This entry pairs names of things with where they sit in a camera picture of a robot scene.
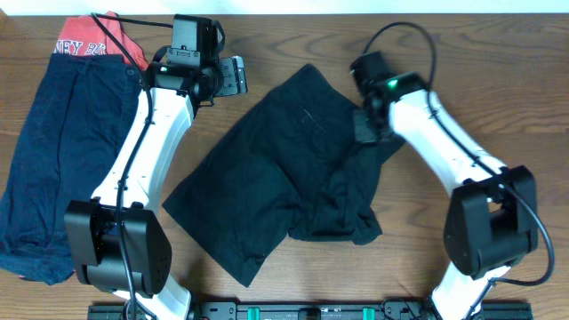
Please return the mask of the black shorts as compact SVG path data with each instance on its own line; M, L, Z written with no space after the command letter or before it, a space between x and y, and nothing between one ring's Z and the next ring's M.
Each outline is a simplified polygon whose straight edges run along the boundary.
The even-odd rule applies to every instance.
M240 284L286 237L364 245L371 204L399 138L359 142L358 107L305 65L251 108L164 201Z

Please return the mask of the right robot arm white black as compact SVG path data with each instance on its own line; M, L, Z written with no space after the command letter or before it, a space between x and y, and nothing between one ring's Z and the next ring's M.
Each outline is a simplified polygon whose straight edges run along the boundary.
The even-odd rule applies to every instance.
M404 139L439 178L450 197L443 241L450 264L417 308L422 319L530 319L523 302L484 301L538 245L533 175L488 154L447 113L416 73L396 74L379 52L350 66L364 99L356 117L361 142Z

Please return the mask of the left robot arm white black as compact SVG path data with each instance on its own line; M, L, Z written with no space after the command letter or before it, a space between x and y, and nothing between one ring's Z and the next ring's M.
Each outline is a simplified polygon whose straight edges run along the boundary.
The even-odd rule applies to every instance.
M244 94L244 61L221 58L217 20L177 14L172 43L138 73L141 94L124 144L90 200L73 200L64 223L80 283L124 299L89 307L91 319L190 319L191 294L170 274L172 247L156 217L173 155L196 111Z

